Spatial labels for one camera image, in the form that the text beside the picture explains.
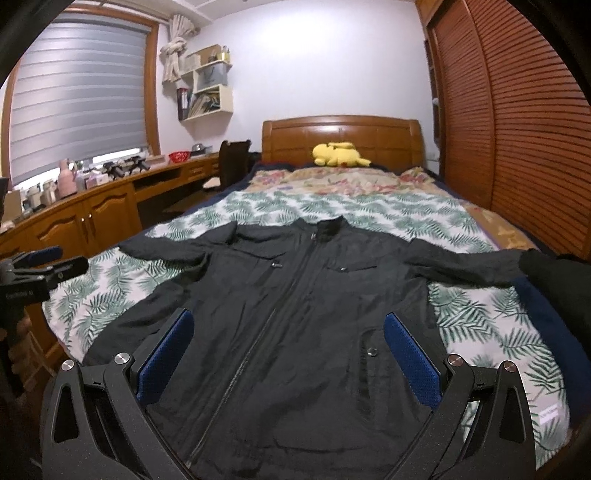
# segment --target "floral bedspread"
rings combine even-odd
[[[421,167],[411,168],[400,176],[375,168],[318,167],[304,168],[293,173],[287,170],[259,171],[245,191],[266,190],[318,195],[338,193],[350,196],[421,190],[435,195],[452,196],[435,185],[435,180]],[[467,200],[459,202],[498,248],[536,248],[521,230],[495,212],[480,208]]]
[[[454,198],[421,191],[348,196],[264,190],[236,192],[221,202],[156,226],[149,236],[180,241],[236,220],[259,225],[309,223],[343,215],[360,228],[423,238],[457,252],[494,250],[490,239]],[[122,312],[180,270],[162,261],[143,261],[113,248],[89,261],[89,272],[63,283],[44,303],[51,329],[72,358],[81,361],[97,335]],[[496,367],[506,359],[519,368],[530,404],[537,465],[567,440],[569,409],[560,369],[522,309],[513,288],[475,289],[430,285],[447,351],[473,365]],[[476,407],[468,408],[469,426]]]

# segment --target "bottle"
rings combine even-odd
[[[76,173],[76,190],[78,193],[86,190],[86,179],[83,170],[78,170]]]
[[[74,173],[68,168],[68,159],[60,160],[60,174],[57,178],[57,190],[64,199],[76,193]]]

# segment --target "jacket pocket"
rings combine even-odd
[[[375,258],[329,260],[320,273],[321,289],[343,294],[370,293],[376,286],[378,263]]]
[[[382,328],[373,328],[361,333],[357,356],[355,403],[365,420],[379,427],[387,416],[390,389],[388,372],[391,355],[384,340]]]
[[[362,260],[353,261],[330,260],[327,263],[326,268],[337,273],[348,274],[369,270],[371,268],[376,268],[377,266],[378,262],[376,258],[364,258]]]

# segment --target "black jacket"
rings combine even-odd
[[[519,260],[519,266],[591,359],[591,265],[528,250]]]
[[[85,364],[132,352],[176,308],[191,310],[194,338],[148,412],[207,480],[383,478],[430,413],[388,350],[386,314],[403,315],[443,358],[427,279],[504,286],[521,255],[454,254],[343,218],[229,223],[121,250],[190,268],[107,326]]]

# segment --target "curtain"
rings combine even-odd
[[[187,49],[187,41],[183,37],[189,37],[198,32],[195,25],[182,15],[173,16],[168,22],[170,42],[160,49],[166,55],[163,82],[176,82],[180,80],[178,67],[178,55]]]
[[[10,171],[18,184],[59,161],[148,146],[144,25],[62,13],[22,56],[12,97]]]

